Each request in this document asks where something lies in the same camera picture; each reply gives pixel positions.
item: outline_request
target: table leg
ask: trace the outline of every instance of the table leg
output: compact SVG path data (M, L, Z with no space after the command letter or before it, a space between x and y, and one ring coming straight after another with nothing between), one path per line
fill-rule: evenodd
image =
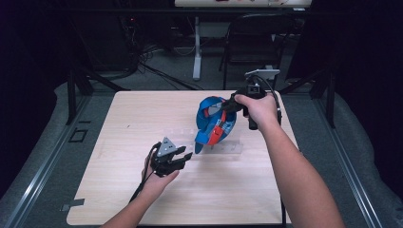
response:
M193 80L198 81L201 78L202 68L202 52L201 52L201 37L200 37L200 22L199 17L195 18L195 64L193 66Z

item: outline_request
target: forearm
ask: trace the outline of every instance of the forearm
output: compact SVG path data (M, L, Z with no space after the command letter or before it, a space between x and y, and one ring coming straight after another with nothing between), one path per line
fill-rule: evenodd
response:
M260 127L278 190L296 227L343 227L336 203L316 169L274 122Z
M143 218L143 215L147 211L148 207L153 202L154 199L151 199L148 196L142 196L142 194L140 194L102 227L136 227Z

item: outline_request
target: person's right hand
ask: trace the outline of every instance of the person's right hand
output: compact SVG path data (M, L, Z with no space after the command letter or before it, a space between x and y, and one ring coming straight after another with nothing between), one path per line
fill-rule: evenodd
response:
M268 93L261 99L253 99L237 94L235 101L248 108L249 117L256 122L260 131L267 125L278 123L277 106L273 94Z

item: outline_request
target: light wood surface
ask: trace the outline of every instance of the light wood surface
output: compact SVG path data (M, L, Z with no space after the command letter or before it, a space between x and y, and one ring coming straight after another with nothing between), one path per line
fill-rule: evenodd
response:
M113 217L138 187L152 145L167 136L176 146L188 144L184 154L194 152L190 145L197 134L199 103L208 96L228 99L232 92L116 93L75 196L85 203L70 208L67 223L98 225ZM297 145L284 108L282 127ZM141 224L281 223L278 188L261 134L249 130L247 119L238 112L235 127L224 142L233 146L220 148L217 144L215 152L209 153L211 148L205 147L194 154Z
M191 8L309 8L312 0L175 0L176 7Z

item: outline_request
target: person's arm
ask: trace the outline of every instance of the person's arm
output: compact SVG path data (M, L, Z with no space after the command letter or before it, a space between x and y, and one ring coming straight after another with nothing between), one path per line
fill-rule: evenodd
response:
M148 165L147 176L151 174L151 167ZM179 174L179 170L160 178L156 174L151 174L145 182L142 192L131 201L122 211L107 221L102 227L136 227L147 209L161 195L166 185L173 181Z
M237 95L246 105L266 141L276 182L290 220L295 227L344 227L328 187L316 169L302 156L278 124L272 94L254 100Z

